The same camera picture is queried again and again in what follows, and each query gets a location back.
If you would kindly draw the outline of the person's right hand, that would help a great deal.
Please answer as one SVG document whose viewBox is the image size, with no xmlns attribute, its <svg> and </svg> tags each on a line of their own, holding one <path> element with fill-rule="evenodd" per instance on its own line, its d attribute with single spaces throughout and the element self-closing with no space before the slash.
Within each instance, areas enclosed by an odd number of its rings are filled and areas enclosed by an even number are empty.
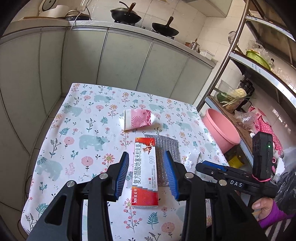
<svg viewBox="0 0 296 241">
<path fill-rule="evenodd" d="M 255 211 L 255 216 L 257 221 L 265 219 L 272 211 L 273 199 L 262 197 L 255 201 L 251 208 Z"/>
</svg>

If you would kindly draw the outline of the purple sleeve forearm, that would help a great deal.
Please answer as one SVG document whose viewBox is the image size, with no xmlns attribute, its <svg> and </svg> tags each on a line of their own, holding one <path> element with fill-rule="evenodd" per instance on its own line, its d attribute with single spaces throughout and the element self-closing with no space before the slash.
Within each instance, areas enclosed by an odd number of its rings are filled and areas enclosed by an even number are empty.
<svg viewBox="0 0 296 241">
<path fill-rule="evenodd" d="M 277 222 L 283 221 L 285 219 L 290 219 L 293 217 L 294 217 L 293 214 L 287 215 L 283 211 L 281 211 L 278 208 L 276 202 L 273 201 L 273 205 L 272 205 L 272 209 L 271 209 L 270 214 L 267 217 L 265 217 L 264 219 L 260 220 L 259 225 L 261 226 L 261 228 L 267 228 Z"/>
</svg>

